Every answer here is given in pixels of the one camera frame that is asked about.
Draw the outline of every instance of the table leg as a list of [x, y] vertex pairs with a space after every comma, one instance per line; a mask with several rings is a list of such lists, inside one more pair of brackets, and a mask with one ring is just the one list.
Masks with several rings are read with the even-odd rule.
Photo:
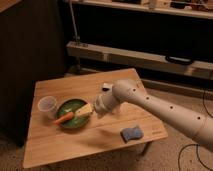
[[151, 144], [152, 144], [152, 142], [147, 142], [145, 144], [145, 147], [144, 147], [143, 151], [141, 152], [142, 157], [146, 155], [146, 153], [147, 153], [148, 149], [150, 148]]
[[60, 168], [60, 165], [59, 165], [59, 163], [54, 164], [54, 166], [48, 164], [48, 165], [45, 165], [45, 168], [49, 171], [55, 171]]

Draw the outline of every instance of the green bowl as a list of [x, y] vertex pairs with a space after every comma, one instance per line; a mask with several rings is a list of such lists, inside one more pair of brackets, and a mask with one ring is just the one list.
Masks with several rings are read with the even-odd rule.
[[[57, 118], [60, 118], [61, 116], [65, 115], [68, 112], [75, 113], [76, 110], [78, 110], [85, 104], [87, 104], [87, 102], [81, 99], [68, 100], [59, 107], [57, 112]], [[89, 121], [89, 118], [90, 116], [81, 116], [81, 117], [74, 116], [73, 119], [63, 122], [60, 125], [63, 128], [69, 128], [69, 129], [79, 128], [84, 126]]]

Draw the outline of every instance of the wall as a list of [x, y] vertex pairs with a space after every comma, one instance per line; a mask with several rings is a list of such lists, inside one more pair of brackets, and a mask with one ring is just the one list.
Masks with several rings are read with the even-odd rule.
[[23, 0], [0, 13], [0, 130], [18, 145], [26, 138], [35, 82], [65, 69], [56, 1]]

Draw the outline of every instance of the wooden table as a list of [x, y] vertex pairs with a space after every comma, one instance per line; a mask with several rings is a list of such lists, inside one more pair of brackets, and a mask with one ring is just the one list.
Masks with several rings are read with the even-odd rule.
[[[59, 106], [66, 100], [73, 98], [80, 98], [92, 103], [97, 95], [102, 93], [101, 86], [104, 82], [113, 83], [124, 78], [139, 80], [134, 69], [126, 69], [37, 82], [25, 148], [24, 168], [46, 165], [167, 137], [167, 132], [159, 119], [138, 106], [128, 103], [121, 105], [118, 114], [108, 114], [102, 119], [98, 119], [94, 112], [89, 123], [80, 130], [65, 130], [53, 125], [38, 111], [39, 99], [48, 95], [56, 97]], [[145, 91], [143, 85], [140, 85], [141, 90]], [[124, 143], [120, 131], [136, 125], [139, 125], [143, 130], [144, 137], [140, 140]]]

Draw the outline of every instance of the floor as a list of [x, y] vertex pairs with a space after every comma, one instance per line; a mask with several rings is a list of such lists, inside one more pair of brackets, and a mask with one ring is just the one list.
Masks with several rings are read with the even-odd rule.
[[[189, 97], [180, 94], [169, 93], [154, 89], [147, 91], [165, 100], [183, 105], [187, 108], [206, 114], [202, 99]], [[213, 101], [206, 101], [206, 106], [213, 114]], [[92, 155], [74, 160], [47, 166], [41, 166], [29, 171], [164, 171], [178, 170], [178, 153], [180, 149], [194, 143], [181, 133], [165, 124], [169, 137], [151, 144], [147, 154], [141, 156], [144, 145], [137, 145], [128, 149], [121, 149], [104, 154]], [[213, 168], [213, 154], [204, 148], [199, 149], [200, 158], [210, 168]], [[0, 170], [21, 171], [24, 156], [24, 147], [19, 148], [5, 137], [0, 135]], [[183, 151], [181, 158], [182, 171], [202, 171], [206, 170], [197, 160], [195, 147], [189, 147]]]

